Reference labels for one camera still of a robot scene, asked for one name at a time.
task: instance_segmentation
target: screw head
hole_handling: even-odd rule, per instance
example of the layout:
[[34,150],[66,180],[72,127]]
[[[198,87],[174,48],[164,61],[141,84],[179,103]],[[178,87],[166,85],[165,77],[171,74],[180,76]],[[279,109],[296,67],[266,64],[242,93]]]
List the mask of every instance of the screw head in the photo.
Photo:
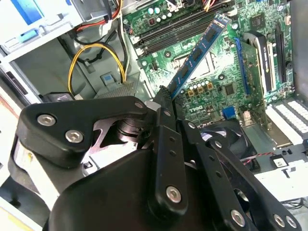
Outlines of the screw head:
[[217,146],[218,148],[222,148],[221,143],[219,143],[218,141],[215,141],[215,144],[216,144],[216,146]]
[[279,226],[285,227],[284,221],[282,220],[280,216],[278,216],[277,214],[274,214],[274,219]]
[[231,211],[231,217],[234,220],[234,222],[236,224],[238,224],[239,226],[241,226],[241,227],[245,226],[245,219],[239,211],[237,211],[235,209],[232,210]]
[[139,102],[135,102],[135,106],[138,107],[138,108],[143,108],[143,105]]
[[83,141],[83,135],[80,131],[69,130],[65,133],[65,138],[71,143],[80,143]]
[[191,128],[196,128],[195,124],[193,124],[192,122],[189,122],[188,126],[191,127]]
[[293,221],[292,218],[290,218],[289,216],[286,216],[285,218],[287,219],[287,222],[289,223],[289,225],[291,225],[295,229],[297,228],[297,225],[296,225],[295,221]]
[[167,197],[172,201],[173,203],[179,203],[181,202],[182,196],[179,190],[176,187],[169,186],[166,189]]
[[37,120],[39,124],[48,127],[56,123],[56,119],[53,116],[47,114],[39,115]]
[[171,116],[171,113],[169,111],[164,110],[165,115]]

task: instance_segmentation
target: motherboard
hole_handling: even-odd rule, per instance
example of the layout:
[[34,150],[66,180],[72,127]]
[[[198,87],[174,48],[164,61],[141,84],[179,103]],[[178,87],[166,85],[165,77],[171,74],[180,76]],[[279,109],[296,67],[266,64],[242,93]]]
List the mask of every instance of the motherboard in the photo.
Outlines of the motherboard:
[[217,13],[232,21],[183,86],[186,119],[206,126],[237,118],[268,129],[266,106],[293,95],[287,0],[147,1],[124,28],[156,93],[167,86]]

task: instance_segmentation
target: ram slot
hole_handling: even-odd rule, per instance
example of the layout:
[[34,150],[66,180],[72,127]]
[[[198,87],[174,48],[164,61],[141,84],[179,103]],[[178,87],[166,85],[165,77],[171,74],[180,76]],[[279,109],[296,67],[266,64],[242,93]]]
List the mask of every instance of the ram slot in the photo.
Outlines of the ram slot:
[[177,30],[179,27],[184,26],[190,22],[196,21],[200,18],[208,16],[210,14],[214,14],[216,11],[220,9],[224,9],[226,12],[229,11],[230,6],[234,5],[234,1],[226,2],[226,3],[219,3],[214,7],[210,8],[208,12],[205,12],[203,9],[198,9],[193,12],[190,12],[186,15],[183,15],[175,20],[172,23],[161,25],[153,30],[140,34],[139,37],[141,38],[134,47],[137,48],[140,45],[143,45],[145,42],[150,41],[154,38],[157,38],[165,33],[168,33],[172,30]]
[[279,22],[276,24],[275,40],[276,40],[279,81],[284,83],[287,81],[286,70],[285,70],[284,36]]
[[202,34],[206,30],[211,21],[212,18],[205,22],[202,22],[198,26],[191,26],[190,29],[183,29],[180,32],[177,32],[173,35],[168,35],[167,38],[159,40],[156,43],[149,43],[148,45],[145,46],[146,47],[145,53],[142,54],[141,57],[160,51],[168,46],[174,45],[185,39]]
[[273,45],[268,42],[268,52],[269,52],[269,69],[271,76],[271,90],[276,90],[276,73],[274,66],[274,53],[273,53]]

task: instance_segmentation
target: blue ram module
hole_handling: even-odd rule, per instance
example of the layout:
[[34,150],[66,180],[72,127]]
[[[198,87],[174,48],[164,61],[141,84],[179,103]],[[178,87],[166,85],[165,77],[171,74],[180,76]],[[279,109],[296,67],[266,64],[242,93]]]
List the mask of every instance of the blue ram module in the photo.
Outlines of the blue ram module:
[[248,86],[247,74],[246,74],[245,67],[244,67],[241,41],[239,39],[237,39],[237,38],[234,38],[234,40],[235,40],[237,56],[239,58],[240,70],[241,70],[241,74],[242,74],[242,78],[243,78],[243,84],[244,84],[245,93],[247,95],[249,95],[250,94],[250,89],[249,89],[249,86]]
[[210,23],[205,33],[201,36],[192,52],[187,56],[185,62],[177,71],[167,88],[171,92],[171,99],[174,99],[180,92],[183,85],[191,77],[200,62],[205,58],[219,36],[226,30],[231,19],[217,14]]

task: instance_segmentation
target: yellow wire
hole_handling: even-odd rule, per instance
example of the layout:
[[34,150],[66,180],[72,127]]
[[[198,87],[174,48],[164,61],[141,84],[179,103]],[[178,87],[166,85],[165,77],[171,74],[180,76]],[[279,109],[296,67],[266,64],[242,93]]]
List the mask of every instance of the yellow wire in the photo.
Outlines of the yellow wire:
[[84,46],[83,48],[81,48],[74,56],[73,60],[72,60],[72,63],[71,63],[71,66],[69,68],[69,72],[68,72],[68,90],[71,94],[73,94],[73,91],[71,89],[71,79],[72,79],[72,76],[73,76],[73,70],[74,70],[74,67],[76,65],[76,62],[77,62],[77,59],[78,57],[80,56],[80,54],[85,51],[86,49],[88,48],[91,48],[91,47],[100,47],[100,48],[104,48],[106,49],[107,51],[109,51],[109,53],[114,57],[114,59],[116,60],[119,68],[120,68],[120,72],[121,72],[121,76],[123,77],[123,82],[126,81],[126,75],[125,75],[125,71],[124,71],[124,68],[123,68],[123,65],[121,64],[120,60],[117,58],[116,54],[114,54],[109,48],[107,48],[106,46],[102,45],[102,44],[99,44],[99,43],[94,43],[94,44],[91,44],[91,45],[86,45]]
[[209,0],[206,4],[206,6],[203,8],[206,12],[208,12],[210,5],[211,5],[212,0]]

